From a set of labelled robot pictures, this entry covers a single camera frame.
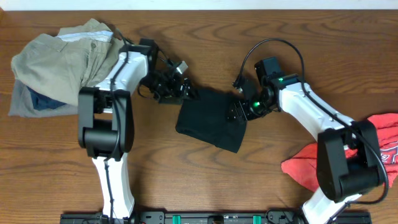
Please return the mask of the folded navy garment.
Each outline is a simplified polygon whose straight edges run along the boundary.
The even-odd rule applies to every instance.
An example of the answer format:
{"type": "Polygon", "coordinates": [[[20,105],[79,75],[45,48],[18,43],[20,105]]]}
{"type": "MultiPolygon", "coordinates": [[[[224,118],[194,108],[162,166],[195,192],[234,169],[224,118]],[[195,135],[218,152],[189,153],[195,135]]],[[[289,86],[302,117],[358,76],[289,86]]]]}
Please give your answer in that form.
{"type": "Polygon", "coordinates": [[[51,109],[55,110],[61,106],[64,106],[65,103],[61,101],[57,101],[54,99],[51,99],[45,95],[42,95],[40,93],[37,93],[33,89],[27,87],[28,91],[30,92],[30,97],[32,100],[32,105],[35,110],[46,110],[46,109],[51,109]]]}

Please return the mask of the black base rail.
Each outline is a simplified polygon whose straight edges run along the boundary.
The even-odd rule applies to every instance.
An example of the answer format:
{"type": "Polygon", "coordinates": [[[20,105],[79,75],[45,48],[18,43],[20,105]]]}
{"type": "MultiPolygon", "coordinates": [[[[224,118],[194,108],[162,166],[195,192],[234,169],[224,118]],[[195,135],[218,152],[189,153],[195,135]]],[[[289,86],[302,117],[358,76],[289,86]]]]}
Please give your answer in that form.
{"type": "MultiPolygon", "coordinates": [[[[296,211],[269,210],[266,213],[164,213],[161,211],[134,213],[130,218],[116,219],[112,223],[123,224],[283,224],[305,223],[296,211]]],[[[63,214],[61,224],[110,223],[102,213],[63,214]]],[[[344,212],[327,223],[372,224],[369,212],[344,212]]]]}

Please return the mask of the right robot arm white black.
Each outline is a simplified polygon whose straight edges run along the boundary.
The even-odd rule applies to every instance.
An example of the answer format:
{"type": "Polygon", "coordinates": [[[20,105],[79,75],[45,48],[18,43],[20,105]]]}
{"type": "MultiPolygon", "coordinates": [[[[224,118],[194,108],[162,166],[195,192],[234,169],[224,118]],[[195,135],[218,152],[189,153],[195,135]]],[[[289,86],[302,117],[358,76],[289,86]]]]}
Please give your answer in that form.
{"type": "Polygon", "coordinates": [[[261,91],[243,75],[241,65],[233,86],[244,99],[233,102],[229,118],[239,122],[262,118],[273,111],[294,117],[316,140],[318,188],[296,212],[279,210],[286,223],[337,223],[345,209],[361,205],[364,194],[383,186],[382,195],[369,201],[381,203],[389,192],[376,127],[368,120],[355,121],[323,101],[301,73],[286,74],[275,57],[255,64],[261,91]]]}

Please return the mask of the folded grey garment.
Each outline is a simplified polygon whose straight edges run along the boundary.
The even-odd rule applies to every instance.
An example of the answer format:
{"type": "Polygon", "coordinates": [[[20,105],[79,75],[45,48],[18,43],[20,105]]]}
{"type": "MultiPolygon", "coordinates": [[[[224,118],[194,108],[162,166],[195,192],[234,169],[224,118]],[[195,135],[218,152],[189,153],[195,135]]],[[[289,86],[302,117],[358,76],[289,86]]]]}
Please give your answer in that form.
{"type": "Polygon", "coordinates": [[[78,108],[72,105],[64,105],[56,109],[36,110],[33,107],[30,91],[27,86],[19,80],[14,82],[9,116],[20,116],[23,118],[44,118],[53,116],[68,116],[78,113],[78,108]]]}

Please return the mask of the red printed t-shirt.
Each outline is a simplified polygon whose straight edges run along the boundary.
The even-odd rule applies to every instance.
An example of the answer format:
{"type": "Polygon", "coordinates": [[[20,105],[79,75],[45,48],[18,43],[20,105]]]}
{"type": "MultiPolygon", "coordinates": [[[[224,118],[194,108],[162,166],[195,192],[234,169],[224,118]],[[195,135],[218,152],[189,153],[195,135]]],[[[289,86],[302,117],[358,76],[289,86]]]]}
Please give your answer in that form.
{"type": "MultiPolygon", "coordinates": [[[[368,118],[376,127],[381,159],[386,168],[389,187],[397,177],[397,114],[376,114],[368,118]]],[[[317,177],[317,144],[305,146],[292,158],[281,163],[282,172],[312,192],[319,187],[317,177]]]]}

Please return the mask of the folded khaki pants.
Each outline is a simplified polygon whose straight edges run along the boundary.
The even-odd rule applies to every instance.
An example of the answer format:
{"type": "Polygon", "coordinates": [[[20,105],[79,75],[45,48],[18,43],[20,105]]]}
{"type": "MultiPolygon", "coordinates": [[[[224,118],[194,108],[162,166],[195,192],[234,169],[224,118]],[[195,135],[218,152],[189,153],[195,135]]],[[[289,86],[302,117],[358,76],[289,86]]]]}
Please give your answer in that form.
{"type": "Polygon", "coordinates": [[[77,106],[80,89],[108,76],[122,46],[106,24],[90,19],[61,28],[56,36],[40,34],[12,58],[11,69],[16,80],[37,93],[77,106]]]}

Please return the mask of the black polo shirt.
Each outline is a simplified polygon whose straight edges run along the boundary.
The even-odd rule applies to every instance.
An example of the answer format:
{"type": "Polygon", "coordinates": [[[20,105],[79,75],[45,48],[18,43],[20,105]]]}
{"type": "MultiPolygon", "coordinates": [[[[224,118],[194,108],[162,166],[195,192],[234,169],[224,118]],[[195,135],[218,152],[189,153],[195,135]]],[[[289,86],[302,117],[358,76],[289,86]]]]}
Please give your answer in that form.
{"type": "Polygon", "coordinates": [[[199,99],[184,101],[176,132],[237,153],[246,132],[246,124],[229,119],[231,104],[238,98],[231,93],[201,89],[199,99]]]}

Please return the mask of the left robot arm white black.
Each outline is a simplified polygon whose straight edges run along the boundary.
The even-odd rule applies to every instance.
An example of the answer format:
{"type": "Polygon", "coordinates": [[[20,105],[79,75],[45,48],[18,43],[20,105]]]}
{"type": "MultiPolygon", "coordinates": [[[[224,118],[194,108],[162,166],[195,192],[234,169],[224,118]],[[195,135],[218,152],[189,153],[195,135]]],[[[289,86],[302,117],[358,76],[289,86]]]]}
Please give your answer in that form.
{"type": "Polygon", "coordinates": [[[86,149],[99,175],[104,205],[93,215],[62,215],[61,223],[134,223],[127,158],[134,142],[131,96],[145,86],[159,103],[180,105],[197,99],[184,77],[185,61],[159,54],[152,39],[138,44],[123,41],[116,64],[107,77],[78,95],[78,143],[86,149]]]}

